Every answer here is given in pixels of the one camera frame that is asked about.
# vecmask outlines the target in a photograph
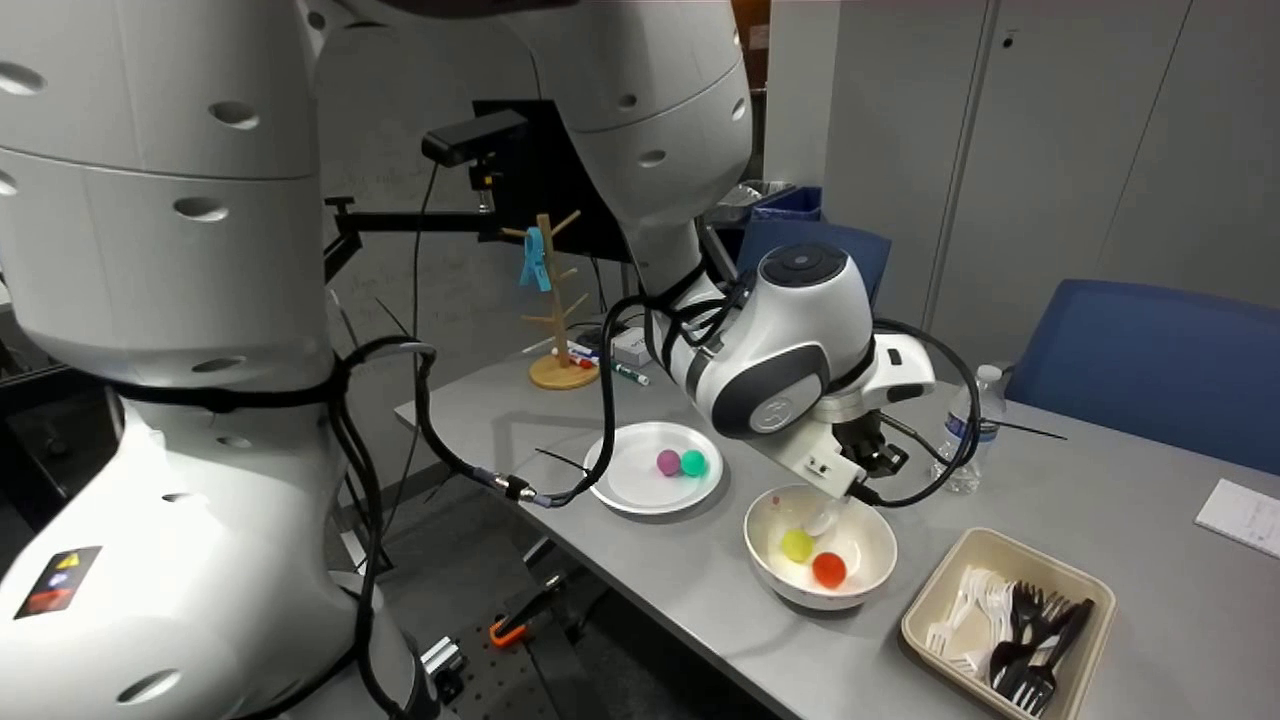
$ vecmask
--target white tray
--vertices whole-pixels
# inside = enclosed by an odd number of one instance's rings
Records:
[[[905,614],[900,632],[927,670],[937,670],[942,676],[949,676],[954,685],[959,685],[963,694],[974,694],[977,702],[986,702],[1000,717],[1027,717],[1015,706],[1010,706],[995,688],[988,688],[988,679],[986,679],[986,660],[993,657],[993,648],[1000,642],[993,615],[1003,622],[1010,608],[982,614],[982,600],[974,600],[977,603],[974,614],[955,614],[955,608],[968,608],[968,603],[959,603],[963,585],[974,588],[982,582],[993,582],[988,585],[993,603],[995,603],[1000,588],[1010,588],[1015,582],[1037,585],[1045,591],[1062,591],[1073,603],[1091,600],[1087,630],[1062,660],[1057,702],[1045,709],[1045,720],[1075,717],[1086,706],[1087,676],[1101,660],[1105,638],[1116,615],[1116,591],[1105,582],[1095,582],[1095,578],[1087,578],[1048,552],[1037,552],[995,529],[968,529],[954,546],[954,552],[942,561],[942,568],[927,578],[927,585],[919,588],[919,596]]]

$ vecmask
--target floor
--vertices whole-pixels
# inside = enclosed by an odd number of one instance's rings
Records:
[[[456,71],[456,56],[487,49],[483,65]],[[532,87],[526,54],[511,54],[482,25],[426,35],[351,31],[339,35],[316,68],[323,193],[355,195],[361,210],[415,210],[429,165],[415,145],[429,129],[471,117],[471,97],[519,97]],[[449,173],[431,210],[471,210],[466,173]],[[374,237],[370,250],[334,283],[334,338],[339,347],[396,333],[413,308],[413,242]],[[429,237],[422,267],[422,342],[442,347],[438,382],[445,386],[476,363],[500,361],[544,333],[526,323],[528,291],[517,283],[519,257],[509,246],[476,246],[471,237]],[[605,263],[605,291],[622,291],[622,267]],[[431,463],[407,447],[413,438],[391,410],[407,400],[407,363],[375,363],[351,386],[351,417],[364,430],[384,485]],[[13,510],[0,505],[0,573],[23,546]],[[396,622],[431,644],[445,632],[487,622],[504,600],[538,588],[519,552],[538,542],[500,499],[449,482],[403,499],[387,542],[391,573],[384,591]],[[697,720],[697,717],[767,717],[716,670],[680,642],[661,632],[643,614],[605,591],[565,644],[558,673],[569,698],[594,698],[616,720]]]

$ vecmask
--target paper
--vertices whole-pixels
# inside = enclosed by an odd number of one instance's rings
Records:
[[[1276,498],[1254,494],[1233,482],[1215,482],[1198,526],[1280,556],[1280,499]]]

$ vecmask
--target wall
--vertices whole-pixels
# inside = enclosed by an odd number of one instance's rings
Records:
[[[836,77],[840,0],[772,0],[766,182],[820,186]]]
[[[896,242],[880,312],[1012,361],[1057,280],[1280,306],[1280,3],[854,0],[829,215]]]

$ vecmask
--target pink object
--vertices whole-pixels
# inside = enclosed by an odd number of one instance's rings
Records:
[[[680,452],[674,452],[674,447],[657,452],[657,473],[680,477]]]

